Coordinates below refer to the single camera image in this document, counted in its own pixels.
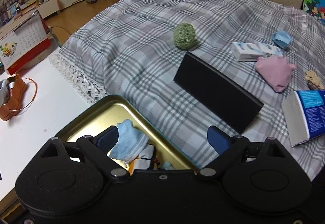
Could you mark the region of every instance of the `gold tray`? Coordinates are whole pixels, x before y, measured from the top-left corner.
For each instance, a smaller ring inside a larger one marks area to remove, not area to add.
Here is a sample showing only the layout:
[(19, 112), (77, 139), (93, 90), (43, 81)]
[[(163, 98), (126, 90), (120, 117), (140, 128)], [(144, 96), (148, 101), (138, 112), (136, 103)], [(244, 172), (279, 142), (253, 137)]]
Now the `gold tray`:
[[(198, 172), (196, 165), (161, 135), (126, 99), (118, 95), (102, 98), (66, 125), (56, 136), (61, 138), (62, 142), (76, 141), (84, 135), (96, 136), (109, 126), (121, 123), (125, 119), (130, 119), (135, 128), (149, 137), (148, 143), (157, 148), (159, 162), (168, 161), (177, 170), (192, 169)], [(125, 167), (121, 161), (114, 161)]]

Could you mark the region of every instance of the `bed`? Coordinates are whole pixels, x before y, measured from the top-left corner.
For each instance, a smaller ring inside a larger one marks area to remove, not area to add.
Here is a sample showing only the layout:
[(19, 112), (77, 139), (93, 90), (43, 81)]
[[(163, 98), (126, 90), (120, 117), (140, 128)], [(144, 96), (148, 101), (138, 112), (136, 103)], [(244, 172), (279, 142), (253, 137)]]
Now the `bed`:
[[(325, 82), (325, 27), (301, 10), (267, 0), (121, 0), (74, 33), (50, 60), (89, 103), (106, 94), (125, 97), (203, 167), (218, 156), (207, 142), (208, 127), (237, 133), (173, 82), (185, 54), (173, 43), (173, 30), (182, 22), (196, 30), (196, 56), (264, 103), (243, 135), (251, 141), (276, 137), (313, 179), (324, 165), (325, 136), (292, 148), (281, 109), (293, 90), (308, 89), (304, 71), (315, 71)], [(287, 89), (276, 93), (253, 62), (235, 60), (230, 46), (272, 44), (271, 34), (281, 29), (295, 39), (298, 52), (285, 55), (297, 70)]]

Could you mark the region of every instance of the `green ball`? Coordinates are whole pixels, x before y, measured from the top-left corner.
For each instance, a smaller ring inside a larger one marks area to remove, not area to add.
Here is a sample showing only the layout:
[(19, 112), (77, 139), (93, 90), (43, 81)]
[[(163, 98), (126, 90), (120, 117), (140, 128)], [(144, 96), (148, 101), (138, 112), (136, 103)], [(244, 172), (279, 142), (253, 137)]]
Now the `green ball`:
[(189, 23), (181, 23), (176, 26), (173, 36), (174, 43), (181, 50), (189, 50), (195, 44), (195, 30)]

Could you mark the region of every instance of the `orange case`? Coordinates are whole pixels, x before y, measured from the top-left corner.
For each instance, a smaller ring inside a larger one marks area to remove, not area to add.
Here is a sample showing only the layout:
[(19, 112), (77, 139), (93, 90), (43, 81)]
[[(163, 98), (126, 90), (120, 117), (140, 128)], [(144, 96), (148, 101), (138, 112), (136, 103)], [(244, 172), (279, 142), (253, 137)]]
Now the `orange case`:
[(9, 83), (15, 82), (14, 87), (11, 91), (11, 97), (6, 104), (0, 107), (0, 118), (3, 121), (9, 120), (12, 116), (16, 116), (19, 111), (12, 111), (11, 109), (22, 108), (22, 96), (27, 89), (25, 82), (22, 80), (20, 75), (11, 76), (8, 78)]

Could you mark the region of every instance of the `white tissue package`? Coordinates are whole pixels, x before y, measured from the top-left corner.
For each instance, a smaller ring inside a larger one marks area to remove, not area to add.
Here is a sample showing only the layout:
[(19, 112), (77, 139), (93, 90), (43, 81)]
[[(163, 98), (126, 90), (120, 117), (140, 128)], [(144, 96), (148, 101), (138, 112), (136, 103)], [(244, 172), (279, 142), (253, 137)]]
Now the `white tissue package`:
[(259, 43), (258, 47), (264, 54), (268, 56), (278, 55), (283, 57), (280, 48), (278, 48), (277, 46), (266, 44), (266, 43)]
[(293, 91), (282, 102), (291, 146), (325, 134), (325, 90)]
[(237, 61), (256, 62), (264, 53), (254, 43), (232, 43), (231, 51)]

